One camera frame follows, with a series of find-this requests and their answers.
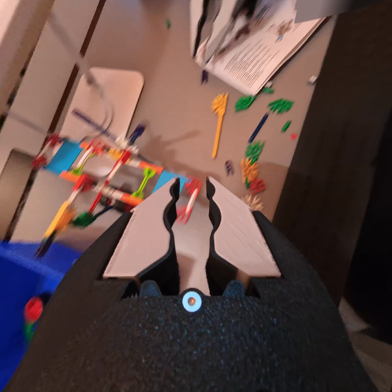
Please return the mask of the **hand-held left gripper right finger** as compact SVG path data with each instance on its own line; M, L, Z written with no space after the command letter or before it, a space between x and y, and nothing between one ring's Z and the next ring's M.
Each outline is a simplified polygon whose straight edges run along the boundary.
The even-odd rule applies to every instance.
M216 179L206 178L212 224L206 277L211 296L223 295L239 281L248 291L252 279L280 278L281 271L250 207Z

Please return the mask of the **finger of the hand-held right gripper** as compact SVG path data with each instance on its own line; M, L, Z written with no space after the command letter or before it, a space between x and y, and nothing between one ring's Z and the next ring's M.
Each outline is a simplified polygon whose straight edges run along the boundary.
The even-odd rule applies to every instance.
M218 2L219 7L213 17L210 32L202 50L202 65L207 64L230 29L233 28L235 20L244 3L243 0L222 0Z
M203 26L208 15L208 0L191 0L190 6L190 54L195 58L199 48Z

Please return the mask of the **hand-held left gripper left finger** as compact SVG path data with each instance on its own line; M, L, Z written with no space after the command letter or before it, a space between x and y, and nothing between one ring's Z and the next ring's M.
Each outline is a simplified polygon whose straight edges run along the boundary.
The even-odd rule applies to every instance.
M162 294L179 294L180 277L172 226L177 219L180 179L174 177L131 214L102 277L155 281Z

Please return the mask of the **green fan connector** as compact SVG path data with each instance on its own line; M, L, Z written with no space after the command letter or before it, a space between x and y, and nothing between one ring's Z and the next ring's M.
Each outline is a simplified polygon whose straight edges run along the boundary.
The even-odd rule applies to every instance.
M264 148L265 141L254 141L249 143L245 150L245 157L249 160L250 164L254 164L259 159L259 156Z
M247 110L255 101L257 96L247 95L240 97L235 103L235 112Z
M294 101L280 98L270 102L267 107L272 113L283 114L290 111L293 105Z

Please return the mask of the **yellow plastic rod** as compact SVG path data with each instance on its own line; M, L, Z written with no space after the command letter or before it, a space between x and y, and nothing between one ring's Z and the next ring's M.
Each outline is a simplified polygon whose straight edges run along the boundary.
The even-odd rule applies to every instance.
M221 135L221 130L222 130L223 117L224 117L224 112L223 111L218 112L218 120L217 120L217 125L216 125L212 159L215 159L217 157L219 140L220 140L220 135Z

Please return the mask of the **colourful construction toy plane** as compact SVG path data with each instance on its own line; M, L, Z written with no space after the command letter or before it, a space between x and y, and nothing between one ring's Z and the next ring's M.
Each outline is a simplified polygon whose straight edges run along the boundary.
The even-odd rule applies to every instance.
M57 235L69 226L86 228L112 209L122 213L134 210L146 198L145 187L155 176L158 180L153 193L169 180L179 178L179 192L185 190L190 198L186 206L177 208L177 219L187 223L202 181L165 171L163 167L139 158L136 140L143 134L145 122L139 123L128 138L122 138L115 137L78 109L72 110L72 115L91 126L97 134L84 136L81 141L52 134L32 161L33 168L45 169L73 184L70 196L45 231L34 258L42 258ZM112 185L114 176L124 167L143 172L142 182L135 191L127 192Z

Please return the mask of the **white snowflake connector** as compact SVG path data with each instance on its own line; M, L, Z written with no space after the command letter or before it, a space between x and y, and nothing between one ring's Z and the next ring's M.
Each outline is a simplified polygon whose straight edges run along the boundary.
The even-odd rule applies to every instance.
M242 201L247 204L251 211L263 211L263 203L256 194L248 194L242 197Z

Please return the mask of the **toy instruction booklet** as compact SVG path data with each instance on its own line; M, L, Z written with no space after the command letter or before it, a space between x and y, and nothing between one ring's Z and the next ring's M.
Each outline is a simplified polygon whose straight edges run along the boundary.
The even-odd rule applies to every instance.
M218 2L208 3L208 15L194 60L209 74L245 95L258 94L325 19L296 21L297 1L244 1L233 28L210 61L202 65L202 50Z

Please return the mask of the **wooden and white book stand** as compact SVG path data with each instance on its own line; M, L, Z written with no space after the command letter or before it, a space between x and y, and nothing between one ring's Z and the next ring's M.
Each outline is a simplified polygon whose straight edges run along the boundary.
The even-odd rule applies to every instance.
M99 3L54 1L51 12L56 27L66 32L74 48L81 50ZM40 151L74 66L74 57L54 31L51 21L46 22L1 128L1 178L12 153L35 156ZM124 137L144 85L143 75L138 71L88 66L103 90L104 100L95 88L87 85L82 71L77 71L54 131L73 141L92 133L85 121L72 114L73 109L77 109L96 122L106 120L109 132Z

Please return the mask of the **dark blue plastic rod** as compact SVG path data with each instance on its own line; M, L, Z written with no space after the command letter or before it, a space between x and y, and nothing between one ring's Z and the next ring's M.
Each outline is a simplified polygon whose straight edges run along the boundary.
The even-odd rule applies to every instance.
M253 131L253 133L251 134L251 136L248 139L248 144L251 144L254 139L256 138L256 136L258 135L258 133L260 132L262 126L265 124L265 122L267 121L268 117L270 115L270 112L266 112L264 114L264 116L262 117L262 119L260 120L259 124L257 125L257 127L255 128L255 130Z

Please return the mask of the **black perforated pad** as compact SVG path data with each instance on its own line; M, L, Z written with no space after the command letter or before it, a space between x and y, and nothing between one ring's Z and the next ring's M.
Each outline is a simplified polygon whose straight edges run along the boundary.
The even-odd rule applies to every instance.
M273 224L338 306L391 111L392 3L340 14Z

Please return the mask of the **red plastic piece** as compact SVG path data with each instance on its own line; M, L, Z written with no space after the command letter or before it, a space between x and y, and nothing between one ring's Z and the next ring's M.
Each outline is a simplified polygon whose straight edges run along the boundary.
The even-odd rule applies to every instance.
M32 297L24 306L23 318L25 324L35 324L42 315L44 309L44 302L40 296Z

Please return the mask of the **blue plastic bin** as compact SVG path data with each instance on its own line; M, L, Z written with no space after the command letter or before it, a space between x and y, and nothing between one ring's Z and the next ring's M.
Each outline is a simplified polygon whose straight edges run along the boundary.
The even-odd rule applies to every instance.
M37 243L1 242L0 245L0 390L7 385L32 341L38 321L25 324L23 309L34 296L44 307L81 252L51 245L35 257Z

